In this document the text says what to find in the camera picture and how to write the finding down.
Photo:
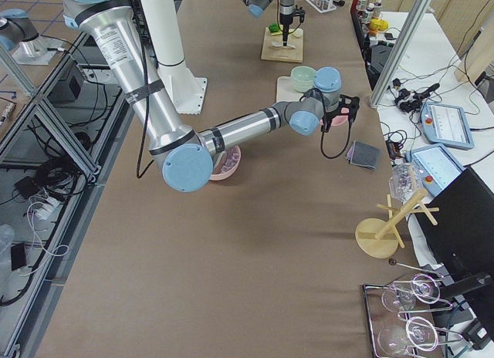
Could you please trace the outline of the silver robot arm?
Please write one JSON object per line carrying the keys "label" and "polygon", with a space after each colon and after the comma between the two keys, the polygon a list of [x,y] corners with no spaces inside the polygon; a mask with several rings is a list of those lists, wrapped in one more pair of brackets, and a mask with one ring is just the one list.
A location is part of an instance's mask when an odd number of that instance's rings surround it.
{"label": "silver robot arm", "polygon": [[290,126],[310,135],[328,128],[343,106],[339,72],[317,71],[300,100],[278,102],[202,132],[181,121],[179,106],[205,92],[185,64],[174,0],[62,0],[67,26],[90,35],[144,126],[144,139],[166,184],[204,187],[216,157],[254,137]]}
{"label": "silver robot arm", "polygon": [[[242,0],[249,12],[258,18],[273,0]],[[289,27],[296,16],[295,0],[279,0],[279,23],[282,25],[283,47],[288,46]]]}

